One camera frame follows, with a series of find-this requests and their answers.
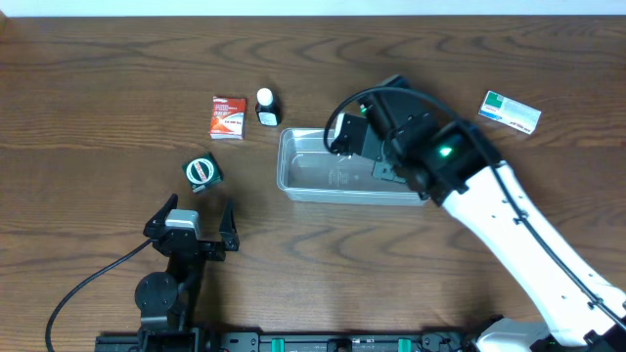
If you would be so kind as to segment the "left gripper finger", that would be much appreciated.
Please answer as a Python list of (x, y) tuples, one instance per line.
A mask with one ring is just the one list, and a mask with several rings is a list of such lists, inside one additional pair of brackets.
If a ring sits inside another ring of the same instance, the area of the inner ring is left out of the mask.
[(234, 217), (234, 203), (228, 200), (219, 226), (219, 234), (224, 244), (225, 251), (238, 251), (240, 239)]
[(148, 239), (160, 239), (167, 232), (166, 219), (169, 213), (177, 208), (178, 196), (172, 194), (162, 208), (146, 223), (143, 235)]

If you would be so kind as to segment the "green Zam-Buk box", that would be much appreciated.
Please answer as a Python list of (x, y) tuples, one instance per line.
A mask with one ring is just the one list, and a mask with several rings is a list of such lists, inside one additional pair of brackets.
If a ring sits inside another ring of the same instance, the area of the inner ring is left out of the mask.
[(194, 194), (221, 183), (224, 176), (212, 153), (196, 157), (182, 165), (182, 170)]

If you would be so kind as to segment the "red white medicine box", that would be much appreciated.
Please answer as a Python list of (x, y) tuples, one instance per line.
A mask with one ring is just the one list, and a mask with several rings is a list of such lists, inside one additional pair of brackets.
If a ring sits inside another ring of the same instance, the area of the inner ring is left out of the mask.
[(246, 99), (214, 96), (209, 126), (212, 139), (244, 138)]

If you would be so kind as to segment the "white green medicine box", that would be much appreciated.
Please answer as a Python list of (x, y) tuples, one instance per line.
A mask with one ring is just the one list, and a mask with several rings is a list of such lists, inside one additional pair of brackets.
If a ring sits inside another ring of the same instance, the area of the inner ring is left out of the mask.
[(478, 114), (530, 135), (536, 129), (542, 112), (502, 94), (488, 91)]

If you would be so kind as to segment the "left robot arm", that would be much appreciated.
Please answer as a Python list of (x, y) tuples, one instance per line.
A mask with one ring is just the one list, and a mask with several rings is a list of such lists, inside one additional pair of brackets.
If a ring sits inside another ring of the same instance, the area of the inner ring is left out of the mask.
[(168, 264), (165, 271), (144, 277), (135, 289), (135, 303), (141, 313), (140, 352), (205, 349), (203, 329), (193, 326), (205, 263), (223, 261), (228, 251), (240, 247), (231, 201), (226, 202), (223, 211), (218, 241), (204, 240), (199, 214), (179, 209), (177, 203), (178, 196), (172, 195), (143, 231)]

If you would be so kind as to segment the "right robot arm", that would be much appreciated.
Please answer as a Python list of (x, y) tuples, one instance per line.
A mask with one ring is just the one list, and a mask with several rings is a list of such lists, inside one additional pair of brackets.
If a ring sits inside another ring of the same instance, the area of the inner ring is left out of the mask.
[(335, 108), (324, 129), (326, 150), (387, 163), (412, 191), (471, 230), (541, 315), (536, 324), (495, 319), (467, 349), (624, 349), (624, 291), (546, 219), (476, 125), (399, 75), (353, 94), (350, 102), (361, 112)]

